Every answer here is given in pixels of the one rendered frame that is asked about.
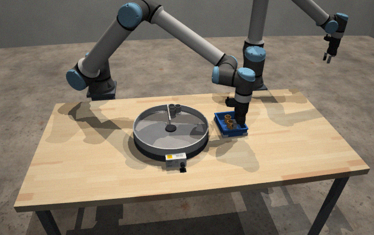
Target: floor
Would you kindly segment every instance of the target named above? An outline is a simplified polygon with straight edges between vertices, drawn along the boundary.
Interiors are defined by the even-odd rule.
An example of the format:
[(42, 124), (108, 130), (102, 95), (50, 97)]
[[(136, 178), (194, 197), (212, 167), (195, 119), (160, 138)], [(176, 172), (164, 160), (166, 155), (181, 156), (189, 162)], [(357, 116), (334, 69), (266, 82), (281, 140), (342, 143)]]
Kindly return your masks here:
[[(243, 64), (245, 37), (207, 40)], [(351, 177), (322, 235), (374, 235), (374, 39), (345, 36), (330, 64), (323, 36), (264, 37), (264, 82), (299, 89), (370, 166)], [(65, 73), (95, 43), (0, 49), (0, 234), (43, 235), (13, 208), (54, 104), (87, 101)], [(231, 92), (176, 39), (125, 41), (110, 57), (116, 99)], [(211, 196), (54, 210), (63, 235), (307, 234), (332, 180)]]

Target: gray wall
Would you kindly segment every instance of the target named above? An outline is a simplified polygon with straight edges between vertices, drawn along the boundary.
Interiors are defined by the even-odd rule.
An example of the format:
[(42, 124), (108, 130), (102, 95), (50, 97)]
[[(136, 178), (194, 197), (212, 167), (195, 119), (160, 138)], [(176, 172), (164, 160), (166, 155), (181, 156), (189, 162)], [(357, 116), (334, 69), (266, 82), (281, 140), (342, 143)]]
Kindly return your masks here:
[[(252, 0), (155, 0), (164, 10), (202, 37), (248, 34)], [(0, 0), (0, 48), (96, 42), (124, 0)], [(327, 13), (349, 15), (346, 35), (374, 37), (374, 1), (315, 0)], [(291, 0), (271, 0), (264, 36), (326, 35)], [(142, 22), (128, 40), (172, 38)]]

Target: brown cup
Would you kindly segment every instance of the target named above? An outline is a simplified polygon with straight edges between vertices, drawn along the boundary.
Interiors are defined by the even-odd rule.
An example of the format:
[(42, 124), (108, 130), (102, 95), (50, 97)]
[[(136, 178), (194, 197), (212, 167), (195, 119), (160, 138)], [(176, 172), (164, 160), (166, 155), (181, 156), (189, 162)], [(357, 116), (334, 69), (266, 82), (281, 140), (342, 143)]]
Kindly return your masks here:
[(233, 123), (234, 123), (234, 121), (232, 119), (228, 120), (228, 128), (231, 129), (231, 130), (233, 129)]
[(225, 124), (228, 124), (228, 120), (230, 120), (232, 117), (229, 114), (225, 115)]

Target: blue tray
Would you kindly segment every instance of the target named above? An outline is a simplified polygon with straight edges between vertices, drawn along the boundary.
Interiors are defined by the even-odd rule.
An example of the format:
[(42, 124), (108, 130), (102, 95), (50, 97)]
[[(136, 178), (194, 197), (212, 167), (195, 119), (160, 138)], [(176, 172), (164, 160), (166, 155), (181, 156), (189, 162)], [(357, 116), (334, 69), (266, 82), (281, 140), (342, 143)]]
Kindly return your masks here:
[(227, 137), (234, 137), (234, 136), (241, 136), (241, 135), (248, 135), (248, 127), (244, 124), (238, 124), (236, 129), (229, 129), (228, 126), (225, 124), (225, 115), (229, 114), (232, 118), (235, 117), (235, 111), (229, 111), (229, 112), (220, 112), (215, 113), (215, 122), (219, 128), (220, 133), (222, 133), (223, 138)]

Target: wooden table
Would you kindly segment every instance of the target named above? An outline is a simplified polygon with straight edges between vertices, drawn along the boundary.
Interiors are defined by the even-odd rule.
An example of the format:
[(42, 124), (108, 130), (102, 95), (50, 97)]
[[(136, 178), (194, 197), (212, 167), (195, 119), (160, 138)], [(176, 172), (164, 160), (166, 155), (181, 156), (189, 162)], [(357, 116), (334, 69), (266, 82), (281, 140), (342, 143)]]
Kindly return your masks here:
[[(222, 138), (214, 113), (234, 93), (56, 104), (14, 208), (36, 211), (48, 234), (50, 210), (227, 193), (335, 179), (309, 234), (319, 234), (348, 178), (369, 166), (298, 90), (254, 91), (248, 136)], [(181, 104), (209, 122), (206, 148), (187, 172), (143, 156), (133, 121), (145, 109)]]

